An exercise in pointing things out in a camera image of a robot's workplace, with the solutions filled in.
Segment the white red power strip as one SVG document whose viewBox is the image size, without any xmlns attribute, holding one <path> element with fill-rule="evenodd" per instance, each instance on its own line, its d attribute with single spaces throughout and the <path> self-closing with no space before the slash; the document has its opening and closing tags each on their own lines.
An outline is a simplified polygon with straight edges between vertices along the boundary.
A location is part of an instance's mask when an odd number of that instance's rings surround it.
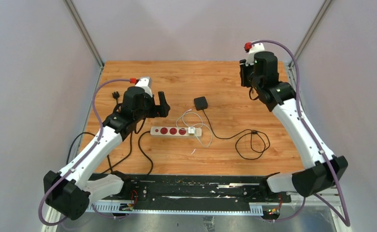
<svg viewBox="0 0 377 232">
<path fill-rule="evenodd" d="M 178 129 L 177 127 L 161 127 L 153 126 L 149 131 L 150 135 L 155 137 L 164 137 L 164 138 L 195 138 L 192 135 L 189 135 L 185 130 Z M 200 129 L 196 132 L 200 137 L 203 134 L 203 131 Z"/>
</svg>

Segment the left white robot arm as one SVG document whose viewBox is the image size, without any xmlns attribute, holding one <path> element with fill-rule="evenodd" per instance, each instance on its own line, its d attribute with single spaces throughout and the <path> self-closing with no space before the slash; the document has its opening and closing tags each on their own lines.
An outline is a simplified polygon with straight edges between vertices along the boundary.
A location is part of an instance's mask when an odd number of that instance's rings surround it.
<svg viewBox="0 0 377 232">
<path fill-rule="evenodd" d="M 77 220 L 90 205 L 109 195 L 121 200 L 130 197 L 132 188 L 123 173 L 116 171 L 98 180 L 90 180 L 90 177 L 106 156 L 136 130 L 140 121 L 168 116 L 170 106 L 165 93 L 158 92 L 158 97 L 156 105 L 147 87 L 134 86 L 125 91 L 123 102 L 100 121 L 97 135 L 84 150 L 58 172 L 45 174 L 39 217 L 44 204 L 63 214 L 65 219 Z"/>
</svg>

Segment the white USB charger with cable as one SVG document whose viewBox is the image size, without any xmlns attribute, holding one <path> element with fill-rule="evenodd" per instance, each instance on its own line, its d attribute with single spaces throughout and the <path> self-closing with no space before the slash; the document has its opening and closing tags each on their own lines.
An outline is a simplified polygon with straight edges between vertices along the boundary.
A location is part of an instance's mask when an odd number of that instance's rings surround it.
<svg viewBox="0 0 377 232">
<path fill-rule="evenodd" d="M 200 122 L 199 123 L 194 123 L 192 125 L 189 125 L 186 121 L 185 121 L 185 116 L 186 115 L 195 115 L 199 118 Z M 192 135 L 194 136 L 198 142 L 202 145 L 202 147 L 204 148 L 208 148 L 212 141 L 213 141 L 213 133 L 212 133 L 212 130 L 211 130 L 211 127 L 206 125 L 202 119 L 202 117 L 198 114 L 198 113 L 195 113 L 193 112 L 192 109 L 188 109 L 186 110 L 179 118 L 177 118 L 177 120 L 175 121 L 175 125 L 178 129 L 183 129 L 184 131 L 186 131 L 189 135 Z M 200 138 L 199 135 L 196 134 L 196 132 L 198 130 L 202 130 L 203 128 L 207 128 L 209 130 L 209 132 L 211 133 L 211 137 L 210 137 L 210 140 L 207 144 L 204 144 Z"/>
</svg>

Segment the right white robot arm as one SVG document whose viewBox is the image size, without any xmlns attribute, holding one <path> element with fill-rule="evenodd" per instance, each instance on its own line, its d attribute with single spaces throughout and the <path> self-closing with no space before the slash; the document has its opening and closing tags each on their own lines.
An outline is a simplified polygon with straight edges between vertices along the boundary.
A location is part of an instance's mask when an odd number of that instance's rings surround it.
<svg viewBox="0 0 377 232">
<path fill-rule="evenodd" d="M 296 192 L 308 197 L 331 187 L 340 190 L 339 180 L 348 161 L 344 156 L 337 157 L 321 140 L 302 112 L 294 88 L 279 80 L 278 60 L 274 53 L 250 51 L 239 65 L 241 85 L 256 90 L 258 99 L 281 122 L 304 166 L 302 171 L 266 176 L 259 189 L 260 197 L 271 202 L 279 192 Z"/>
</svg>

